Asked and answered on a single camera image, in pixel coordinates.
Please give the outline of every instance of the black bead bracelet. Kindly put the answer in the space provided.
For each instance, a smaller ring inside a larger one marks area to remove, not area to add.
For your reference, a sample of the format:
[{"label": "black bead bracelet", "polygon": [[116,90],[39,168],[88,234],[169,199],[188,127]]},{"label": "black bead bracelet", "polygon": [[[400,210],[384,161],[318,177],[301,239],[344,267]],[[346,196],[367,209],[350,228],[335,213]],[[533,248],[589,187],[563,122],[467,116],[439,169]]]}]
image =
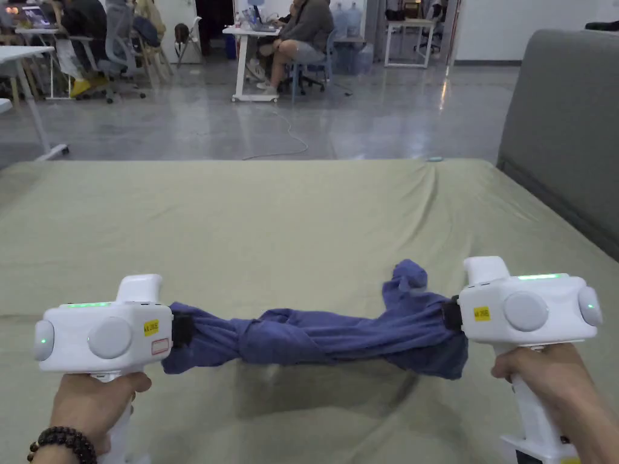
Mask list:
[{"label": "black bead bracelet", "polygon": [[81,432],[69,427],[50,427],[45,429],[36,442],[30,445],[28,462],[32,461],[35,453],[46,445],[59,445],[73,451],[80,464],[97,464],[95,447]]}]

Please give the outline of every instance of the polished floor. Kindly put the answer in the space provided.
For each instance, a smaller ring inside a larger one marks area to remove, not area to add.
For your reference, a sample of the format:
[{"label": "polished floor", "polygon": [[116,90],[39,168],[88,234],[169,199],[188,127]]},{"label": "polished floor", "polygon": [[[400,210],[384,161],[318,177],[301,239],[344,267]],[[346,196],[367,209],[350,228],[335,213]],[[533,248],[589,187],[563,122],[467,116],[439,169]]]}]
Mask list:
[{"label": "polished floor", "polygon": [[[293,106],[231,103],[234,62],[182,66],[148,97],[45,101],[53,142],[71,160],[383,159],[496,161],[518,68],[385,69],[337,75]],[[39,156],[24,104],[0,116],[0,165]]]}]

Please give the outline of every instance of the hand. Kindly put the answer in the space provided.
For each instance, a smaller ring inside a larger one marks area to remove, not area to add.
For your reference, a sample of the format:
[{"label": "hand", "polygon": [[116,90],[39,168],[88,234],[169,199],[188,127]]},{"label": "hand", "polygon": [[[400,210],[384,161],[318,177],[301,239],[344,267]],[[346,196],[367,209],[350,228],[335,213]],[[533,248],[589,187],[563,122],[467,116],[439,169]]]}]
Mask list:
[{"label": "hand", "polygon": [[517,348],[497,357],[492,375],[519,374],[544,404],[555,411],[599,401],[595,385],[572,344],[548,345],[543,351]]},{"label": "hand", "polygon": [[88,374],[66,374],[54,398],[50,427],[71,427],[83,433],[97,454],[110,450],[108,431],[122,415],[136,392],[150,388],[143,372],[103,383]]}]

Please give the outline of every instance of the blue towel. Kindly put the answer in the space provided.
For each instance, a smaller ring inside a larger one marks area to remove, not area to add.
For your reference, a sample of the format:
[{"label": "blue towel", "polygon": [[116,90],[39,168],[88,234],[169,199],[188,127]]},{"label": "blue towel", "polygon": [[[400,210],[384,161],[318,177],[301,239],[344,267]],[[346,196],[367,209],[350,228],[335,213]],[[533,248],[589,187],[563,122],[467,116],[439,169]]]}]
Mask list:
[{"label": "blue towel", "polygon": [[252,364],[334,364],[382,357],[419,374],[459,379],[468,356],[462,332],[443,325],[444,296],[425,291],[426,271],[404,260],[383,284],[386,310],[377,319],[330,312],[271,309],[259,319],[219,319],[198,308],[173,303],[191,314],[196,327],[189,346],[162,361],[167,374],[192,367],[220,366],[236,358]]}]

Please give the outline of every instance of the yellow shoe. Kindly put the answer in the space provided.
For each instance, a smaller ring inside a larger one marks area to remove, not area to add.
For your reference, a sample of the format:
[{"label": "yellow shoe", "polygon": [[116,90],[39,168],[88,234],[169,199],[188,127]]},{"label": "yellow shoe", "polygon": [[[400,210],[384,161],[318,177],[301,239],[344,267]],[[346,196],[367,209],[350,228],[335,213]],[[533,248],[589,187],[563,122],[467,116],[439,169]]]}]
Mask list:
[{"label": "yellow shoe", "polygon": [[90,80],[77,80],[73,84],[73,89],[71,89],[71,98],[75,98],[78,95],[86,92],[87,90],[92,90],[101,85],[107,85],[107,83],[108,80],[105,78],[105,76],[102,75],[93,77]]}]

